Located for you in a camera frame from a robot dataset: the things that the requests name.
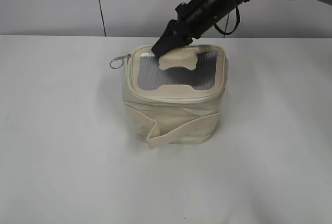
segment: zipper pull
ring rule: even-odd
[[[124,59],[128,59],[128,58],[130,58],[130,56],[131,56],[131,54],[127,54],[127,55],[124,55],[124,56],[122,56],[122,57],[116,57],[116,58],[114,58],[113,60],[111,60],[109,66],[111,67],[111,69],[119,69],[119,68],[121,68],[121,67],[124,65],[124,63],[125,63]],[[114,63],[114,62],[116,62],[116,61],[121,61],[120,66],[114,67],[114,66],[112,65],[112,63]]]

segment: white table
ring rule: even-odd
[[[149,150],[110,60],[156,38],[0,37],[0,223],[332,223],[332,39],[202,39],[222,124]]]

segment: fabric strap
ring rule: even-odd
[[[126,112],[132,120],[150,129],[150,132],[146,137],[146,142],[150,149],[156,149],[167,145],[190,132],[202,128],[213,127],[219,119],[219,113],[203,116],[185,123],[165,135],[160,135],[160,129],[156,120],[129,106],[126,106]]]

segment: gray mesh panel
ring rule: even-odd
[[[172,67],[159,69],[159,61],[152,53],[141,55],[137,84],[142,90],[156,90],[161,85],[190,85],[195,90],[208,90],[214,86],[218,51],[197,54],[196,69]]]

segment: canvas bag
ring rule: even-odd
[[[140,46],[122,60],[122,98],[138,139],[150,149],[199,144],[219,120],[228,61],[219,46],[175,49],[159,60]]]

